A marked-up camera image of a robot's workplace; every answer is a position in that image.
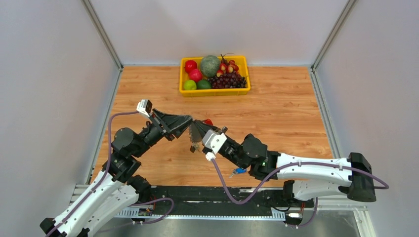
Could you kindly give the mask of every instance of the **yellow basket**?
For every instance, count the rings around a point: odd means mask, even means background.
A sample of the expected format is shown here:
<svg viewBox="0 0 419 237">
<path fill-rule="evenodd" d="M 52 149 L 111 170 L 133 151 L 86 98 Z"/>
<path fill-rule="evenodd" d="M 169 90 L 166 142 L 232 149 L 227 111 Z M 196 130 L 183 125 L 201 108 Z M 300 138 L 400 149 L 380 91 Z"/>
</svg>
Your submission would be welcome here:
<svg viewBox="0 0 419 237">
<path fill-rule="evenodd" d="M 239 73 L 242 77 L 246 78 L 246 88 L 227 88 L 227 89 L 207 89 L 207 90 L 184 90 L 183 83 L 189 79 L 188 74 L 185 72 L 185 63 L 188 60 L 194 60 L 199 64 L 201 58 L 182 58 L 180 61 L 180 78 L 179 78 L 179 91 L 184 97 L 195 97 L 195 96 L 219 96 L 219 95 L 246 95 L 250 90 L 250 80 L 248 64 L 245 56 L 226 56 L 224 57 L 227 61 L 234 60 L 236 65 L 239 67 Z"/>
</svg>

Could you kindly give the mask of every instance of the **wooden tabletop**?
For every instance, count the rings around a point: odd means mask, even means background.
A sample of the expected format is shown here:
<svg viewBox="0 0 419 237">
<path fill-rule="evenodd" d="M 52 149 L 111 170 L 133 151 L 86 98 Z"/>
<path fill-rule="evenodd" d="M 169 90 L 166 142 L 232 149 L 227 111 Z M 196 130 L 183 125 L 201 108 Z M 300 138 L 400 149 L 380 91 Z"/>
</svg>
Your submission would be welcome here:
<svg viewBox="0 0 419 237">
<path fill-rule="evenodd" d="M 304 67 L 249 67 L 251 90 L 247 95 L 182 97 L 179 67 L 125 67 L 111 114 L 135 111 L 141 99 L 149 99 L 168 114 L 211 119 L 215 126 L 228 127 L 227 135 L 241 143 L 252 133 L 268 150 L 295 156 L 332 158 L 310 75 Z M 146 119 L 140 115 L 116 117 L 112 138 L 122 127 L 140 132 Z M 151 185 L 221 186 L 219 177 L 204 154 L 191 153 L 186 131 L 171 142 L 162 139 L 143 157 L 137 171 Z M 96 177 L 107 159 L 107 133 L 93 173 Z M 256 186 L 247 174 L 235 175 L 236 166 L 218 155 L 216 159 L 228 186 Z M 265 187 L 281 187 L 283 180 L 271 180 Z"/>
</svg>

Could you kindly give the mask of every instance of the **bunch of grapes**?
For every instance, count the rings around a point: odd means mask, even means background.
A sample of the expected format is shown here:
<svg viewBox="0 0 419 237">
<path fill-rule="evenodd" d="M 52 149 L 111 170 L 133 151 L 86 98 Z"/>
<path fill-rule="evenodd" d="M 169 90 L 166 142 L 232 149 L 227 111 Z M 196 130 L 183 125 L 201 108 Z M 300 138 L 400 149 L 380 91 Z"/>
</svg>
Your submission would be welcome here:
<svg viewBox="0 0 419 237">
<path fill-rule="evenodd" d="M 246 88 L 246 78 L 242 77 L 238 72 L 225 73 L 218 77 L 208 78 L 213 89 L 225 88 Z"/>
</svg>

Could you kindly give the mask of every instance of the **red apple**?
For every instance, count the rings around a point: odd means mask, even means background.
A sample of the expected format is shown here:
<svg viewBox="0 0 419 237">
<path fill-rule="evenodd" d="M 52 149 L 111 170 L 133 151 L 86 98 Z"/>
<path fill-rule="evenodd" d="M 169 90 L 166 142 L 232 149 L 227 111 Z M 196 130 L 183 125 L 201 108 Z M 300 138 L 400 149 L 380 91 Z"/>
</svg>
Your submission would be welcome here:
<svg viewBox="0 0 419 237">
<path fill-rule="evenodd" d="M 227 69 L 227 65 L 225 63 L 220 64 L 220 70 L 225 71 Z"/>
<path fill-rule="evenodd" d="M 228 73 L 232 73 L 234 71 L 234 68 L 233 68 L 233 66 L 230 64 L 230 65 L 228 65 L 228 67 L 227 67 L 227 72 Z"/>
<path fill-rule="evenodd" d="M 194 82 L 199 82 L 202 80 L 202 73 L 199 71 L 199 69 L 192 69 L 188 75 L 189 79 L 193 80 Z"/>
<path fill-rule="evenodd" d="M 185 63 L 185 72 L 190 73 L 193 69 L 197 68 L 198 65 L 194 60 L 188 60 Z"/>
<path fill-rule="evenodd" d="M 222 70 L 218 70 L 217 71 L 217 77 L 219 78 L 221 75 L 223 75 L 224 74 L 224 72 L 222 71 Z"/>
</svg>

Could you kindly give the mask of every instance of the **white backdrop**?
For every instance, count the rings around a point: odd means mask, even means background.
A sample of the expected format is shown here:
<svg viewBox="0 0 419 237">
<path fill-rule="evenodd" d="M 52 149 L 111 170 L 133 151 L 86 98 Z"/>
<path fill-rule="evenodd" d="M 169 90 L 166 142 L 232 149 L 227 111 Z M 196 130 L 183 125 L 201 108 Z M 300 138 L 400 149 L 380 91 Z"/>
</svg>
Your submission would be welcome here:
<svg viewBox="0 0 419 237">
<path fill-rule="evenodd" d="M 418 235 L 418 9 L 358 1 L 319 68 L 342 155 L 363 153 L 390 185 L 369 205 L 378 237 Z"/>
<path fill-rule="evenodd" d="M 86 182 L 118 69 L 79 0 L 0 0 L 1 236 L 39 224 Z"/>
<path fill-rule="evenodd" d="M 250 64 L 308 65 L 346 0 L 92 0 L 124 64 L 236 53 Z"/>
</svg>

